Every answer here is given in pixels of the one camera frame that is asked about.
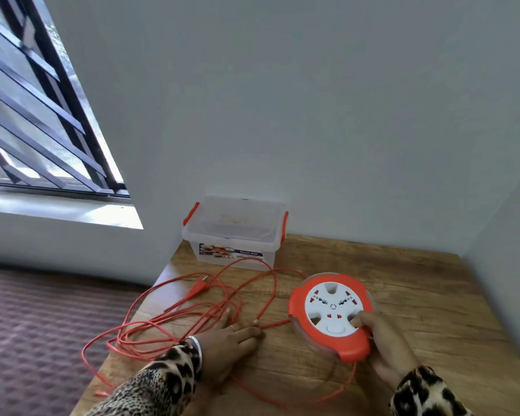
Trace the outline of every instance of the wooden table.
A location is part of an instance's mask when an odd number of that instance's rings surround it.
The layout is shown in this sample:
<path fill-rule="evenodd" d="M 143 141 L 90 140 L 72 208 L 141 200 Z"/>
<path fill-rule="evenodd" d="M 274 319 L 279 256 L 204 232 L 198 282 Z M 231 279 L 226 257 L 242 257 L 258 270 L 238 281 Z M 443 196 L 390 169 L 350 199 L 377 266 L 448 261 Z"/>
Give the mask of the wooden table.
<path fill-rule="evenodd" d="M 276 267 L 349 274 L 364 282 L 380 310 L 392 315 L 424 364 L 430 365 L 472 411 L 479 415 L 520 415 L 520 359 L 474 284 L 462 260 L 452 254 L 381 247 L 306 236 L 288 236 L 277 253 Z M 198 271 L 216 273 L 217 265 L 199 263 L 183 241 L 157 283 Z M 229 269 L 223 280 L 238 286 L 258 272 Z M 262 323 L 287 315 L 291 290 L 297 276 L 281 275 L 275 301 Z M 243 292 L 243 317 L 253 318 L 271 293 L 270 277 L 247 286 Z M 191 282 L 176 282 L 149 295 L 134 319 L 144 320 L 180 299 Z M 219 300 L 212 289 L 200 297 Z M 191 320 L 169 324 L 182 334 Z M 141 339 L 156 338 L 150 330 Z M 111 353 L 100 371 L 115 384 L 134 375 L 142 363 Z M 337 389 L 350 368 L 323 361 L 293 332 L 290 325 L 267 332 L 258 354 L 243 362 L 237 373 L 251 387 L 271 397 L 296 402 Z M 92 380 L 72 415 L 84 415 L 101 398 L 102 389 Z M 359 365 L 355 383 L 335 400 L 301 414 L 388 415 L 391 392 L 382 386 L 366 365 Z M 208 404 L 208 414 L 282 414 L 260 402 L 232 382 L 224 385 Z"/>

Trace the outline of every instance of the hand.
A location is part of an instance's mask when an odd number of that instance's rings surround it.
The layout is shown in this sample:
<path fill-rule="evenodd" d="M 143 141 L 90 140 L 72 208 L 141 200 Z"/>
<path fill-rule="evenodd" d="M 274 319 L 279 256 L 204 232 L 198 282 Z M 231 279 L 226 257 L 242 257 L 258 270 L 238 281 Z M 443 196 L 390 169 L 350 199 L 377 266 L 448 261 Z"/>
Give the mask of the hand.
<path fill-rule="evenodd" d="M 384 315 L 360 311 L 350 323 L 372 330 L 376 350 L 368 357 L 368 364 L 393 391 L 410 371 L 421 365 L 400 329 Z"/>
<path fill-rule="evenodd" d="M 258 320 L 227 327 L 230 315 L 227 310 L 213 329 L 194 335 L 202 350 L 202 379 L 209 384 L 223 382 L 238 360 L 256 351 L 264 336 Z"/>

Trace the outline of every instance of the extension cord reel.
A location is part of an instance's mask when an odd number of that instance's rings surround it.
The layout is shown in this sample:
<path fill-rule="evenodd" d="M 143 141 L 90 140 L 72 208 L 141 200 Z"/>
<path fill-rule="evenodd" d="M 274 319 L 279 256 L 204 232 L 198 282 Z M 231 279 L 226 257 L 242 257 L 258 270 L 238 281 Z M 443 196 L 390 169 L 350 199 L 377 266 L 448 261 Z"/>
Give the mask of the extension cord reel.
<path fill-rule="evenodd" d="M 353 363 L 370 354 L 369 329 L 350 323 L 360 311 L 376 311 L 366 286 L 346 274 L 318 273 L 293 290 L 288 313 L 312 349 L 326 358 Z"/>

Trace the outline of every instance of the box label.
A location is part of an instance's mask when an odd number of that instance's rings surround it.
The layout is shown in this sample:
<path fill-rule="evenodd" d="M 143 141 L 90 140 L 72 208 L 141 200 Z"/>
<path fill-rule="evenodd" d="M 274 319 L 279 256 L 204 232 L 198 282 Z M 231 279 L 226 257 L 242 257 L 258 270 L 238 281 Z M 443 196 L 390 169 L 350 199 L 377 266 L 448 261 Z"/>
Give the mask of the box label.
<path fill-rule="evenodd" d="M 236 250 L 230 247 L 220 247 L 217 245 L 199 244 L 198 253 L 200 255 L 208 255 L 215 258 L 226 258 L 235 261 L 241 258 L 258 258 L 264 261 L 264 254 L 255 251 Z"/>

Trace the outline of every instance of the carpet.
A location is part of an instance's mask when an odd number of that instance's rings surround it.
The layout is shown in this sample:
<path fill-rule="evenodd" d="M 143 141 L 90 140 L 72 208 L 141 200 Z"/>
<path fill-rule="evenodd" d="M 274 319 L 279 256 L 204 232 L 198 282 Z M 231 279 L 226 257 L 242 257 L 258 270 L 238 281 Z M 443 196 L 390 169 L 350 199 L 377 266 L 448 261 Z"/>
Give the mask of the carpet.
<path fill-rule="evenodd" d="M 92 376 L 83 346 L 119 325 L 146 287 L 0 268 L 0 416 L 69 415 Z M 86 355 L 98 368 L 101 344 Z"/>

